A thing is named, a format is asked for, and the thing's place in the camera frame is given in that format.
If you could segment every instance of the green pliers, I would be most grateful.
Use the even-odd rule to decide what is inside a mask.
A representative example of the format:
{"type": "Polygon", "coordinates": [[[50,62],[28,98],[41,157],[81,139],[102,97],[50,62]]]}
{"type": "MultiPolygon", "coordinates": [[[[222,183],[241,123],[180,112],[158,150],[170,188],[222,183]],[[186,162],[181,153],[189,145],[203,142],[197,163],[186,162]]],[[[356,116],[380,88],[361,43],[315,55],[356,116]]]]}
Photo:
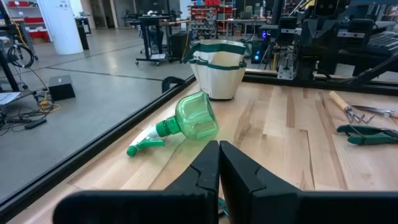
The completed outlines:
{"type": "Polygon", "coordinates": [[[371,126],[341,125],[338,133],[346,133],[348,142],[357,145],[394,144],[398,143],[398,131],[371,126]]]}

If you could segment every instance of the paper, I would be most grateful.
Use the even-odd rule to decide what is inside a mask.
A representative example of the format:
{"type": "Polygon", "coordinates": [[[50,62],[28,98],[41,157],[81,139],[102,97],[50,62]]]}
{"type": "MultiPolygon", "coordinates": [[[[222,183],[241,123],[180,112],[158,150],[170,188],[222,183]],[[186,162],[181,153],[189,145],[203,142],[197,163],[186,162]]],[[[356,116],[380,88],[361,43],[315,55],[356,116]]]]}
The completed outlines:
{"type": "Polygon", "coordinates": [[[15,100],[20,94],[20,92],[0,93],[0,105],[8,104],[12,100],[15,100]]]}
{"type": "Polygon", "coordinates": [[[166,54],[153,54],[150,56],[150,59],[164,59],[166,54]]]}

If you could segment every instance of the green spray bottle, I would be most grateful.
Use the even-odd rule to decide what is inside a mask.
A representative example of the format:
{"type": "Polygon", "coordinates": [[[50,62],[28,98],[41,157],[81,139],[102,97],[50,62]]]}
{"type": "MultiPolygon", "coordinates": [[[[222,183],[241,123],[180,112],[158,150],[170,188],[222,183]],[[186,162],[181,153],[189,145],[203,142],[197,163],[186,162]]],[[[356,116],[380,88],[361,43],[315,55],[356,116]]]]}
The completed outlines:
{"type": "Polygon", "coordinates": [[[183,133],[189,139],[203,139],[218,132],[217,120],[208,95],[202,91],[182,98],[175,107],[175,115],[141,132],[127,149],[129,156],[147,147],[164,146],[158,137],[183,133]]]}

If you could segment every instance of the pruning shears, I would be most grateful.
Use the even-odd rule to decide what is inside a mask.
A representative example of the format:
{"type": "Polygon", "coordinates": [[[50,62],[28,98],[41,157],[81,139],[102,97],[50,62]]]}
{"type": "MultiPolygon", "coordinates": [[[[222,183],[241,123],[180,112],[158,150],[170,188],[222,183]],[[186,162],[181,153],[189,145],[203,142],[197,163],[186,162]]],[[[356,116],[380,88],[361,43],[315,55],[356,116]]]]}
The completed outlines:
{"type": "Polygon", "coordinates": [[[348,124],[339,126],[337,132],[346,133],[348,142],[357,145],[398,143],[398,131],[393,129],[348,124]]]}

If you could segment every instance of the concrete floor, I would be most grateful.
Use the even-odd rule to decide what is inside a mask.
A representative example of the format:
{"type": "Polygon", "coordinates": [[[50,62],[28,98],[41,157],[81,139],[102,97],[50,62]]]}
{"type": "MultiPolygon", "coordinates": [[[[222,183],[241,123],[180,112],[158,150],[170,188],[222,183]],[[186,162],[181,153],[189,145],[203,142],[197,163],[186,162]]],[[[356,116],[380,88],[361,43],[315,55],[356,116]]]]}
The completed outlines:
{"type": "MultiPolygon", "coordinates": [[[[39,62],[32,68],[39,68],[46,84],[51,77],[70,75],[76,98],[58,101],[60,111],[48,115],[46,124],[0,136],[0,201],[160,96],[165,77],[192,75],[189,65],[178,62],[137,66],[143,42],[135,30],[94,31],[88,36],[90,50],[80,54],[57,55],[52,44],[35,45],[39,62]]],[[[21,72],[31,90],[43,87],[32,72],[21,72]]],[[[15,113],[23,107],[37,105],[28,96],[3,110],[15,113]]]]}

